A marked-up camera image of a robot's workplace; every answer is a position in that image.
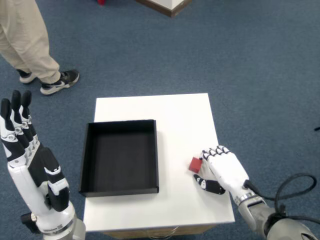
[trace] black box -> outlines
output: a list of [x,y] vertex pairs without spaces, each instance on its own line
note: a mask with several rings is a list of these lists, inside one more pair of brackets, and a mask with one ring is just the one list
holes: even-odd
[[158,193],[156,121],[88,123],[79,192],[86,197]]

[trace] blue carpet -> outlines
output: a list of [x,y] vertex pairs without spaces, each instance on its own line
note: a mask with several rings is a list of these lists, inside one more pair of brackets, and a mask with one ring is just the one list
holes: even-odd
[[[80,218],[85,125],[94,120],[97,97],[209,93],[219,143],[236,153],[266,195],[297,172],[320,179],[320,132],[313,131],[320,126],[320,1],[193,0],[174,19],[129,0],[38,5],[52,56],[62,70],[80,70],[80,81],[43,96],[38,82],[22,85],[1,58],[0,97],[32,91],[34,126],[60,162]],[[0,156],[0,239],[41,239],[20,223],[28,208],[1,147]],[[287,210],[320,219],[319,199],[317,186],[286,201]],[[172,239],[261,239],[236,211],[235,217],[236,223]],[[320,236],[318,225],[307,225]],[[86,239],[110,238],[88,233]]]

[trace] khaki trousers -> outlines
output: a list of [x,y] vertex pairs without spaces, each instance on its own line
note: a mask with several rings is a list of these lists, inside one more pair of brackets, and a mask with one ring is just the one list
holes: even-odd
[[15,69],[33,73],[43,83],[52,84],[60,78],[35,0],[0,0],[0,54]]

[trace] black sneaker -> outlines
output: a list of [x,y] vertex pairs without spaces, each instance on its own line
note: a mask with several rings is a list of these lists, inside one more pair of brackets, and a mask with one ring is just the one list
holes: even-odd
[[62,71],[60,79],[52,84],[42,83],[40,92],[44,95],[54,94],[61,89],[72,87],[79,79],[79,72],[77,70]]
[[34,75],[32,72],[30,73],[27,73],[27,72],[24,72],[20,69],[17,69],[19,75],[20,75],[20,82],[23,83],[23,84],[29,84],[31,83],[33,80],[35,80],[37,78],[36,75]]

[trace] red cube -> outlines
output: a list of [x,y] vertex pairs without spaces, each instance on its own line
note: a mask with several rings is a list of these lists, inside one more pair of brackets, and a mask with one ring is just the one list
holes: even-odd
[[105,5],[105,3],[106,3],[106,0],[98,0],[98,4],[100,5]]
[[202,164],[202,160],[201,159],[193,157],[192,161],[190,163],[190,166],[189,166],[189,170],[192,171],[192,172],[195,172],[197,174],[200,171],[201,164]]

